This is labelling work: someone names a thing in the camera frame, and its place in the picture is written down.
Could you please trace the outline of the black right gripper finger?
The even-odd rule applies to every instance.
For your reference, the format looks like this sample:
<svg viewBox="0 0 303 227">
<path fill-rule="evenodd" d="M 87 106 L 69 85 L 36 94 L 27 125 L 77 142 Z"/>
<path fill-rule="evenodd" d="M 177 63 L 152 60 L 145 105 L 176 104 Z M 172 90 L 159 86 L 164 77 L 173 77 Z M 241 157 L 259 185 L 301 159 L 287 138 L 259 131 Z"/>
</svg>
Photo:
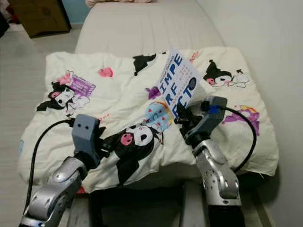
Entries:
<svg viewBox="0 0 303 227">
<path fill-rule="evenodd" d="M 191 112 L 183 104 L 178 103 L 176 106 L 175 122 L 190 122 Z"/>
</svg>

